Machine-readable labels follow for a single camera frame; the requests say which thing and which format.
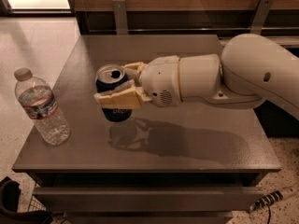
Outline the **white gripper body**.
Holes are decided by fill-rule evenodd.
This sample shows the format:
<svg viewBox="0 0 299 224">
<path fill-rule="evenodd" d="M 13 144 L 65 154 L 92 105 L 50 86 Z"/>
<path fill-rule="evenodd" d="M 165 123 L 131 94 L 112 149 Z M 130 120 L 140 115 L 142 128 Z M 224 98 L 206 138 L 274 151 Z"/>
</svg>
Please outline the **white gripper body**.
<svg viewBox="0 0 299 224">
<path fill-rule="evenodd" d="M 178 56 L 156 58 L 142 70 L 139 82 L 158 107 L 178 106 L 181 103 L 178 89 Z"/>
</svg>

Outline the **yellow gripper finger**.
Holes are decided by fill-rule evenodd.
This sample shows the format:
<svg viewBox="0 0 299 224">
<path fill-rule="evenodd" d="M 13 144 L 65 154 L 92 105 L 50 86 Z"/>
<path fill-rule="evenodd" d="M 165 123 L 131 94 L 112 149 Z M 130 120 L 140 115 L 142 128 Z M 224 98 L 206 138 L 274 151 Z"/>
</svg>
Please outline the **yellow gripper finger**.
<svg viewBox="0 0 299 224">
<path fill-rule="evenodd" d="M 101 90 L 94 96 L 95 101 L 107 109 L 138 109 L 152 98 L 133 79 L 122 84 L 102 84 Z"/>
<path fill-rule="evenodd" d="M 126 65 L 123 65 L 122 68 L 124 69 L 129 80 L 132 79 L 134 82 L 138 82 L 141 73 L 146 66 L 147 65 L 143 62 L 137 62 L 137 63 L 128 63 Z"/>
</svg>

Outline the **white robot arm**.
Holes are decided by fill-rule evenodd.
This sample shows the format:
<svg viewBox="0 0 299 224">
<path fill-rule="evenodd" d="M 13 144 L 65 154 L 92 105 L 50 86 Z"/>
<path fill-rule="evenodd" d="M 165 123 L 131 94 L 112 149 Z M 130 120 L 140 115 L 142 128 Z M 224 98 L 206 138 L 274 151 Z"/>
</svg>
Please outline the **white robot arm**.
<svg viewBox="0 0 299 224">
<path fill-rule="evenodd" d="M 97 77 L 112 87 L 94 95 L 104 109 L 138 109 L 146 102 L 250 109 L 268 100 L 299 119 L 299 58 L 261 35 L 237 35 L 221 55 L 104 65 Z"/>
</svg>

